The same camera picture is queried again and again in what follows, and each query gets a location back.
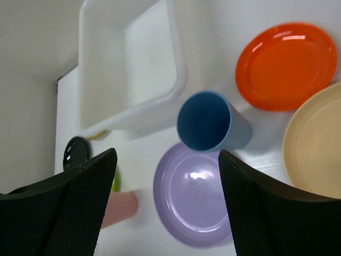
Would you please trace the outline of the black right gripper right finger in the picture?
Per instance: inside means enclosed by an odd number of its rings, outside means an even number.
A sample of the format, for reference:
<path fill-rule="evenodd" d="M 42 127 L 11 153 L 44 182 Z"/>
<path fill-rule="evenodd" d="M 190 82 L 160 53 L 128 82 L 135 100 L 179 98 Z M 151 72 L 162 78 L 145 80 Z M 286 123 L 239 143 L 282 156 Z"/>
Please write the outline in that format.
<path fill-rule="evenodd" d="M 340 255 L 340 200 L 274 179 L 227 150 L 218 156 L 237 255 Z"/>

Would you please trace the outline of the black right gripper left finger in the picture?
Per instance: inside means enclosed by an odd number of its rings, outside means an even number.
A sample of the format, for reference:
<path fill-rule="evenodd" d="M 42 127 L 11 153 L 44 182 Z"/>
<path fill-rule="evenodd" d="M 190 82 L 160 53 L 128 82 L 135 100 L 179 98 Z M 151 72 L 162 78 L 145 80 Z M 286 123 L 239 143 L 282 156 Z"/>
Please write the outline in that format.
<path fill-rule="evenodd" d="M 1 194 L 1 255 L 94 255 L 116 166 L 110 148 Z"/>

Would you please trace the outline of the pink plastic cup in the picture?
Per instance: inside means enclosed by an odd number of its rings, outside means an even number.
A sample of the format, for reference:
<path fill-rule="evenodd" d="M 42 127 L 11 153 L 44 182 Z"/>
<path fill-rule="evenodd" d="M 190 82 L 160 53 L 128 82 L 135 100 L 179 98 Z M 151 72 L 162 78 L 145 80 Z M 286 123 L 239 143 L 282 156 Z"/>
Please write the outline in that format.
<path fill-rule="evenodd" d="M 101 229 L 133 217 L 137 210 L 138 201 L 132 191 L 112 191 L 109 195 Z"/>

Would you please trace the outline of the green plastic plate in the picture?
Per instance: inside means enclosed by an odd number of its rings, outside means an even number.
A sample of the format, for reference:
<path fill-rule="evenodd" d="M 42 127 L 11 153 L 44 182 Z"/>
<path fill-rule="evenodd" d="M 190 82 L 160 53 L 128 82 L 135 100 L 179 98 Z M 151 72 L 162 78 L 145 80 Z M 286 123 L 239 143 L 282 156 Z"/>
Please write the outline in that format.
<path fill-rule="evenodd" d="M 116 170 L 113 183 L 111 186 L 111 191 L 118 192 L 120 191 L 120 188 L 121 188 L 121 176 L 120 176 L 119 170 Z"/>

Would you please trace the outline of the purple plastic plate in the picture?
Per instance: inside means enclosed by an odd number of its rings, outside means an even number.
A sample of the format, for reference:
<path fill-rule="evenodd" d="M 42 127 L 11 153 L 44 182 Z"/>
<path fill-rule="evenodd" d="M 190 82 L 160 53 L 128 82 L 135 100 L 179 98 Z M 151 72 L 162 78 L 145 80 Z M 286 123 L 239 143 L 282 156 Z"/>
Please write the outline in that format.
<path fill-rule="evenodd" d="M 159 218 L 174 238 L 191 247 L 221 246 L 232 236 L 218 155 L 177 143 L 155 171 L 153 197 Z"/>

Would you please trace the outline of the translucent white plastic bin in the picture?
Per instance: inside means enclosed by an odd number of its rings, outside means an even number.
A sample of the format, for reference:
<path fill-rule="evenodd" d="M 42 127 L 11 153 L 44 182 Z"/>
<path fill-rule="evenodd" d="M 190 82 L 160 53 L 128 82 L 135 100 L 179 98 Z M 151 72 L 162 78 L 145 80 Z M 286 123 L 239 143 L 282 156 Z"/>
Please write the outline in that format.
<path fill-rule="evenodd" d="M 174 1 L 85 1 L 77 128 L 142 129 L 172 118 L 188 71 Z"/>

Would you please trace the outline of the black round plate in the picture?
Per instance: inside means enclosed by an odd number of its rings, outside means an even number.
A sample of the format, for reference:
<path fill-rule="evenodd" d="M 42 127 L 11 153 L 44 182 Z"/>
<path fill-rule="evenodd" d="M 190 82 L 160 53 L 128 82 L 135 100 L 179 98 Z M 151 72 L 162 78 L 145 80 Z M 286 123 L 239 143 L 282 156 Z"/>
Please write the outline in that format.
<path fill-rule="evenodd" d="M 63 171 L 76 167 L 91 158 L 89 142 L 83 137 L 73 137 L 67 143 L 63 154 Z"/>

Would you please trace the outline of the beige plastic plate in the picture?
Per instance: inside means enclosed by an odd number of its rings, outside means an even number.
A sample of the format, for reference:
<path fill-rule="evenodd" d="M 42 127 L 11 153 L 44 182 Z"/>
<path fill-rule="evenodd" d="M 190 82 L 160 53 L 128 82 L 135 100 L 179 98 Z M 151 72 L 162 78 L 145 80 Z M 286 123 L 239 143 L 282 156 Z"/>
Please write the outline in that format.
<path fill-rule="evenodd" d="M 340 83 L 306 100 L 283 137 L 282 158 L 292 185 L 340 198 Z"/>

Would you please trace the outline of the round bamboo mat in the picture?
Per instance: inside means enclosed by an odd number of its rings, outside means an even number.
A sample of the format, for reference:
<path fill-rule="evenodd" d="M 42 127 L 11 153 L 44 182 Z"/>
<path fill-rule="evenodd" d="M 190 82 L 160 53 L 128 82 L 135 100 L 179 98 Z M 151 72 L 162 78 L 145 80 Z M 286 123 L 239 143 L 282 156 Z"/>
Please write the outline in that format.
<path fill-rule="evenodd" d="M 106 130 L 103 130 L 103 131 L 98 132 L 94 135 L 86 137 L 86 139 L 88 141 L 101 140 L 101 139 L 103 139 L 103 137 L 105 136 L 106 133 L 107 133 Z"/>

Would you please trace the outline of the blue plastic cup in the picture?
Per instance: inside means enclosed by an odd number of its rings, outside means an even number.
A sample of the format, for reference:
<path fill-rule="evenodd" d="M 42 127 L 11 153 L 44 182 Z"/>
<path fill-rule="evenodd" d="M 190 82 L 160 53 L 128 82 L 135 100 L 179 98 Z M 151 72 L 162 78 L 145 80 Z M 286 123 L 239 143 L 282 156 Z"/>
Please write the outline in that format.
<path fill-rule="evenodd" d="M 242 149 L 253 135 L 251 124 L 215 91 L 190 96 L 180 108 L 176 129 L 183 144 L 201 152 Z"/>

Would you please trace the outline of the orange plastic plate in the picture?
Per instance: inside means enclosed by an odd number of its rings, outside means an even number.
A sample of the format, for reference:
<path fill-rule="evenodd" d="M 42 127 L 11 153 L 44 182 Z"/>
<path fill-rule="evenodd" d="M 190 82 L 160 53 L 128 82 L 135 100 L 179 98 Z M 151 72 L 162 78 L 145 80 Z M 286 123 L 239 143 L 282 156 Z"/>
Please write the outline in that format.
<path fill-rule="evenodd" d="M 291 111 L 331 82 L 337 48 L 321 28 L 303 22 L 282 23 L 257 35 L 236 64 L 235 82 L 252 106 Z"/>

